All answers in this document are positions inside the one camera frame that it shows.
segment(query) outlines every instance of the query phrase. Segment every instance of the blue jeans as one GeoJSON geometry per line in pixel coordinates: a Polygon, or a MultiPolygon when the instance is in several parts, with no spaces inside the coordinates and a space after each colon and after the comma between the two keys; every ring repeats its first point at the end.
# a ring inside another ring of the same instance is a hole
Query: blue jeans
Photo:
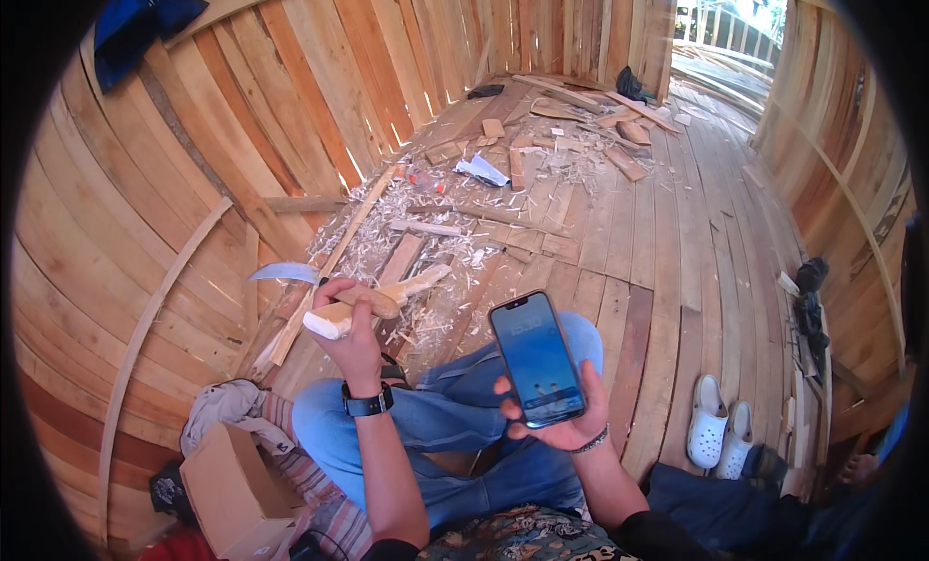
{"type": "MultiPolygon", "coordinates": [[[[576,313],[559,314],[574,360],[603,370],[597,328],[576,313]]],[[[581,482],[567,452],[532,438],[504,436],[503,396],[494,381],[505,373],[496,344],[426,371],[416,391],[393,388],[390,414],[410,457],[429,525],[485,517],[533,502],[570,508],[581,501],[581,482]],[[477,451],[504,439],[493,467],[480,477],[451,474],[424,452],[477,451]]],[[[355,422],[342,407],[341,380],[316,381],[294,403],[296,438],[347,497],[365,508],[364,477],[355,422]]]]}

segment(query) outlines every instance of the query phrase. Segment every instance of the railing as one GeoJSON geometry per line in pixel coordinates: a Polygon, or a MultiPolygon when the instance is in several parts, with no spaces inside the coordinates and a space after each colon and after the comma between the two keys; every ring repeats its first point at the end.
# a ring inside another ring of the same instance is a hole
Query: railing
{"type": "MultiPolygon", "coordinates": [[[[675,29],[676,39],[737,51],[777,66],[780,57],[777,40],[753,27],[745,19],[723,10],[720,2],[700,0],[696,6],[680,6],[678,9],[687,12],[683,14],[683,25],[675,29]]],[[[776,26],[783,21],[783,15],[781,11],[776,26]]],[[[774,75],[773,69],[769,68],[766,72],[774,75]]]]}

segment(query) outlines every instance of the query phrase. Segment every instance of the hand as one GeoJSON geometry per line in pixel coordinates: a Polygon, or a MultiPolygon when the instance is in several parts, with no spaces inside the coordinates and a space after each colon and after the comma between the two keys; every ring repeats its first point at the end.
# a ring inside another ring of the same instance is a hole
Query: hand
{"type": "MultiPolygon", "coordinates": [[[[354,278],[333,278],[316,289],[313,308],[335,303],[335,295],[357,282],[354,278]]],[[[351,331],[341,339],[327,339],[313,332],[310,336],[342,370],[352,397],[374,397],[381,392],[381,347],[371,326],[371,301],[359,297],[352,308],[351,331]]]]}
{"type": "MultiPolygon", "coordinates": [[[[494,383],[494,393],[497,395],[505,394],[512,389],[513,384],[505,376],[501,376],[494,383]]],[[[581,391],[587,400],[587,411],[583,416],[537,430],[521,422],[513,422],[506,433],[507,436],[515,440],[532,436],[563,451],[574,451],[587,444],[603,432],[610,415],[607,392],[603,389],[600,375],[590,359],[581,362],[581,391]]],[[[509,397],[500,404],[500,412],[507,420],[522,418],[522,409],[514,399],[509,397]]]]}
{"type": "Polygon", "coordinates": [[[846,485],[856,485],[868,480],[881,465],[876,454],[855,454],[842,468],[839,480],[846,485]]]}

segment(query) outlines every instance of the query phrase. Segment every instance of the curved blade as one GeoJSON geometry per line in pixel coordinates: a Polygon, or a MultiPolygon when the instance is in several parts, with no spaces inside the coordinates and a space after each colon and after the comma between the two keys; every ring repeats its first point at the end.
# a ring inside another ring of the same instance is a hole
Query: curved blade
{"type": "Polygon", "coordinates": [[[318,285],[319,270],[303,263],[271,263],[262,266],[248,277],[249,280],[261,280],[262,278],[292,278],[318,285]]]}

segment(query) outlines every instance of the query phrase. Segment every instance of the wristwatch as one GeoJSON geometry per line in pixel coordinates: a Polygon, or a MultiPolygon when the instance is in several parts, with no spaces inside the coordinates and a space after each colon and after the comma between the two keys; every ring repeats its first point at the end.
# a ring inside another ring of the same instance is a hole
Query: wristwatch
{"type": "Polygon", "coordinates": [[[342,405],[345,413],[352,418],[358,416],[374,416],[388,411],[394,405],[394,396],[390,393],[390,386],[381,381],[381,392],[374,397],[352,397],[348,391],[348,383],[342,382],[342,405]]]}

